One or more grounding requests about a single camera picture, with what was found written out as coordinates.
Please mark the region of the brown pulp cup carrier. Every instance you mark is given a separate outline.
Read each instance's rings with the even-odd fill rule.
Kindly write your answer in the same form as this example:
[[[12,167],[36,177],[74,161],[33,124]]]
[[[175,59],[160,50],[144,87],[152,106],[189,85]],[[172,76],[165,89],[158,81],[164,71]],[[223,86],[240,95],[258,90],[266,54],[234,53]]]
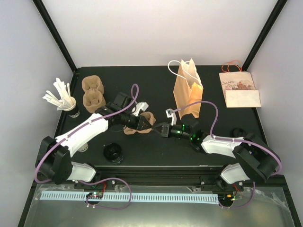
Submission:
[[[147,134],[152,131],[156,119],[151,112],[143,112],[139,116],[131,115],[130,122],[125,125],[124,134],[132,135],[136,132]]]

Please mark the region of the brown paper takeout bag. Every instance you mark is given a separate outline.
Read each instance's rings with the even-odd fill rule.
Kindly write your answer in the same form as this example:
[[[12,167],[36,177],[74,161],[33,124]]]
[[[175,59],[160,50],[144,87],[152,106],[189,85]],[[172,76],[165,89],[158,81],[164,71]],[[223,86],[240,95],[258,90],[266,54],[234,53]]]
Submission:
[[[173,95],[179,117],[192,114],[198,118],[204,88],[193,59],[171,60],[168,62],[168,70],[176,76]]]

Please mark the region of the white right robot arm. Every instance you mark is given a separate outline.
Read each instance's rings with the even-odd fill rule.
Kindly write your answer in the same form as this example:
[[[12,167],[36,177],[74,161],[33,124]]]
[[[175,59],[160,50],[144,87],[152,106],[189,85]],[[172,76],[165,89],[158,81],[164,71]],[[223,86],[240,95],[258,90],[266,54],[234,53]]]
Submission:
[[[181,122],[181,125],[162,122],[152,126],[152,129],[164,138],[188,140],[197,152],[234,158],[236,163],[223,167],[215,179],[215,185],[221,191],[227,190],[233,183],[246,180],[265,183],[279,167],[280,159],[254,134],[218,138],[203,132],[192,114],[184,115]]]

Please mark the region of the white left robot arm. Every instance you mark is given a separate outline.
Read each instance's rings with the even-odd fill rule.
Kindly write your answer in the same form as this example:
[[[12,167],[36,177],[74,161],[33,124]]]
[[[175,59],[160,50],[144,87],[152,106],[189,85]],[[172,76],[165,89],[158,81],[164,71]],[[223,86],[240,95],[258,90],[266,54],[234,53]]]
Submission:
[[[88,142],[114,125],[122,125],[137,131],[152,126],[140,112],[148,108],[146,102],[136,103],[124,93],[119,93],[113,102],[97,109],[86,121],[69,132],[51,138],[45,137],[36,159],[35,175],[42,173],[46,181],[62,184],[65,181],[83,181],[91,189],[101,185],[102,178],[89,164],[72,161],[76,152],[83,152]]]

